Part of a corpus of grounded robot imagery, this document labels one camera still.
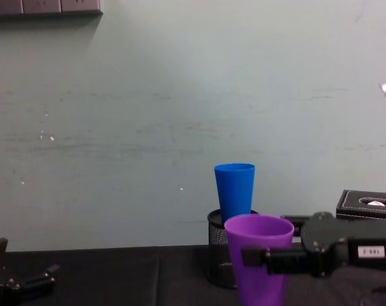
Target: cup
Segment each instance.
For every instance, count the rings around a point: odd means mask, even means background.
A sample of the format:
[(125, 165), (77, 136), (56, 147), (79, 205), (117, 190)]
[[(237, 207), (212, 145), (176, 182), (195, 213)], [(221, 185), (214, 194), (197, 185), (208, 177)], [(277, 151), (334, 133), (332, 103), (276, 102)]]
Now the cup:
[(254, 188), (253, 164), (220, 164), (214, 169), (223, 221), (250, 214)]
[(284, 248), (292, 245), (291, 222), (272, 215), (238, 215), (225, 224), (239, 298), (243, 306), (282, 306), (285, 276), (269, 275), (266, 266), (244, 266), (246, 246)]

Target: table surface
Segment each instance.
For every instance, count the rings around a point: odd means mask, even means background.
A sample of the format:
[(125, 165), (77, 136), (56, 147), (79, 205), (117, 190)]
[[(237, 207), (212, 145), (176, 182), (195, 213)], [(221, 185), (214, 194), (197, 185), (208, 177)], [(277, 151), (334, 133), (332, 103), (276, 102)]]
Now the table surface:
[[(206, 251), (206, 246), (191, 246), (11, 252), (6, 260), (20, 276), (42, 272), (54, 263), (61, 266), (53, 296), (28, 306), (240, 305), (236, 290), (207, 281)], [(358, 306), (361, 294), (382, 285), (385, 272), (349, 267), (328, 279), (291, 276), (285, 306)], [(378, 304), (370, 299), (364, 306)]]

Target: black leather box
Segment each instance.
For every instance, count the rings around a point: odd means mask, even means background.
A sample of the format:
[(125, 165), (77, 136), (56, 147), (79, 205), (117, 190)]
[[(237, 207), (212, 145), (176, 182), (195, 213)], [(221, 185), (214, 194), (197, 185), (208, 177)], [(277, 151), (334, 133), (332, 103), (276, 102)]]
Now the black leather box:
[(344, 190), (336, 208), (338, 219), (386, 219), (386, 206), (368, 205), (379, 201), (386, 205), (386, 193)]

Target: wall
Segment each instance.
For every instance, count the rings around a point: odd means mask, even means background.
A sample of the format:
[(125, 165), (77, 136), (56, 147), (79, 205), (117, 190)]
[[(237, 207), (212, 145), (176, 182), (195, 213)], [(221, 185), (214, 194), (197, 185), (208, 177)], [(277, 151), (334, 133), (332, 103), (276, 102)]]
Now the wall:
[(12, 250), (204, 244), (213, 166), (254, 208), (386, 191), (386, 0), (105, 0), (0, 22), (0, 237)]

